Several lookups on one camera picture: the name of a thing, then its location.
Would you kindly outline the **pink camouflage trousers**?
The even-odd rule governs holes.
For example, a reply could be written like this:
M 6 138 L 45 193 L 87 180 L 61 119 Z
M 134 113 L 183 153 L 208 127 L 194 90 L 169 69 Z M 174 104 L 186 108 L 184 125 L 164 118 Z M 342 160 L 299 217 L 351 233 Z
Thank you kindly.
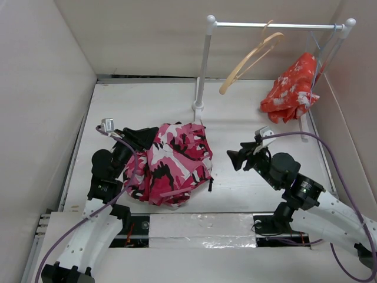
M 151 147 L 132 157 L 123 171 L 127 194 L 140 202 L 178 208 L 194 189 L 212 185 L 213 152 L 200 120 L 164 123 Z

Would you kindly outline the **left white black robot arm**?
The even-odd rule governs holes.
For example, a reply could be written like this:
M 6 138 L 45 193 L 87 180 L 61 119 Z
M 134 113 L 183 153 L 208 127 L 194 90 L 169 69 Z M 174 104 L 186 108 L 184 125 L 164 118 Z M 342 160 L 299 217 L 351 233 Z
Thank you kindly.
M 114 238 L 131 228 L 130 208 L 117 200 L 135 183 L 136 171 L 126 185 L 118 178 L 129 160 L 149 149 L 158 127 L 122 130 L 98 125 L 96 131 L 115 140 L 112 150 L 96 151 L 91 159 L 92 178 L 81 220 L 46 252 L 35 282 L 95 282 L 94 274 Z

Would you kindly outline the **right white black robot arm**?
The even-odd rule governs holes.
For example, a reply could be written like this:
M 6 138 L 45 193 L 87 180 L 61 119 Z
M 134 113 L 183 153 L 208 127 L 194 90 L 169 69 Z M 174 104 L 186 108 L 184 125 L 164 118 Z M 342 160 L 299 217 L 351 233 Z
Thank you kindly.
M 272 225 L 279 232 L 292 228 L 314 233 L 358 257 L 366 267 L 376 267 L 376 222 L 358 216 L 321 184 L 301 174 L 300 163 L 288 153 L 271 154 L 256 150 L 255 142 L 242 143 L 238 151 L 227 155 L 236 171 L 255 170 L 274 190 L 282 190 Z

